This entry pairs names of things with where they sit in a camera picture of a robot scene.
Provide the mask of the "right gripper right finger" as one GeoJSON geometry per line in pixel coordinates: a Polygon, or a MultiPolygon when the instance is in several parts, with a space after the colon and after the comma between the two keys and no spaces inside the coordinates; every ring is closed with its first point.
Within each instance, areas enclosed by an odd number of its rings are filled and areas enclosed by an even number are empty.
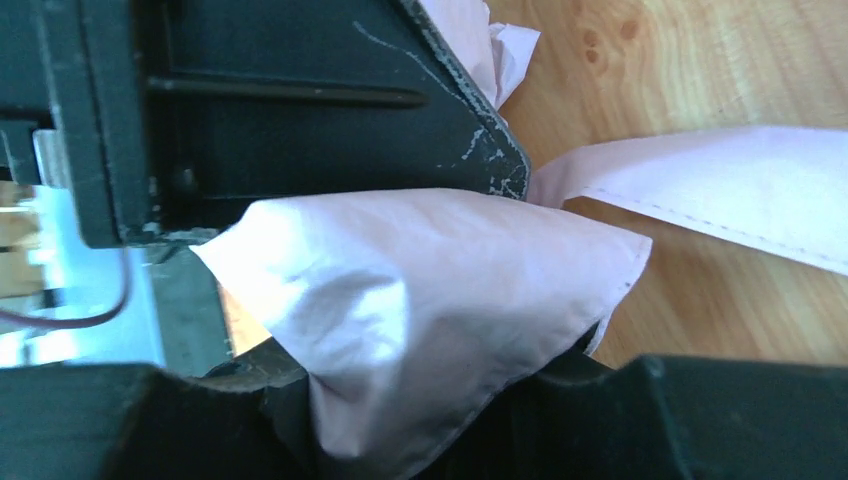
{"type": "Polygon", "coordinates": [[[427,479],[843,479],[847,371],[570,351],[499,394],[427,479]]]}

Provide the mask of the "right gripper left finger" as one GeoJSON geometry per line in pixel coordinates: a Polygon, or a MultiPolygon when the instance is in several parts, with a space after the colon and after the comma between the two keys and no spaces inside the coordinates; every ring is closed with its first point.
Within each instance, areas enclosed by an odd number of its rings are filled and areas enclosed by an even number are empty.
{"type": "Polygon", "coordinates": [[[1,373],[5,479],[313,479],[304,370],[275,341],[183,377],[150,364],[1,373]]]}

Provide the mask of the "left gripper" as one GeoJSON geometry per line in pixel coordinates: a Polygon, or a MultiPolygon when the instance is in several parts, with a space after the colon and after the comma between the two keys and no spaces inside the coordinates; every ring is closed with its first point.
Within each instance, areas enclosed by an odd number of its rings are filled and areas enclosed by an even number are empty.
{"type": "Polygon", "coordinates": [[[153,240],[140,1],[1,5],[1,165],[68,191],[93,248],[153,240]]]}

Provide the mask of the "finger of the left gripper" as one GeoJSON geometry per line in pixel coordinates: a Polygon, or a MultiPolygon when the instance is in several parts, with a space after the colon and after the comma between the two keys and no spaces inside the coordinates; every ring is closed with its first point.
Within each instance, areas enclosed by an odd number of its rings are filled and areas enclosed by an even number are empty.
{"type": "Polygon", "coordinates": [[[480,1],[139,1],[154,214],[221,229],[253,201],[454,188],[521,199],[480,1]]]}

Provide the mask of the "pink folding umbrella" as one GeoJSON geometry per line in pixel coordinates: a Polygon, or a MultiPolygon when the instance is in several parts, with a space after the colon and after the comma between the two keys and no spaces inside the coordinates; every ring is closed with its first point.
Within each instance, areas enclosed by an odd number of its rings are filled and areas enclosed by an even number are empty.
{"type": "Polygon", "coordinates": [[[846,3],[482,3],[523,200],[261,200],[195,248],[304,370],[316,477],[424,478],[570,351],[847,371],[846,3]]]}

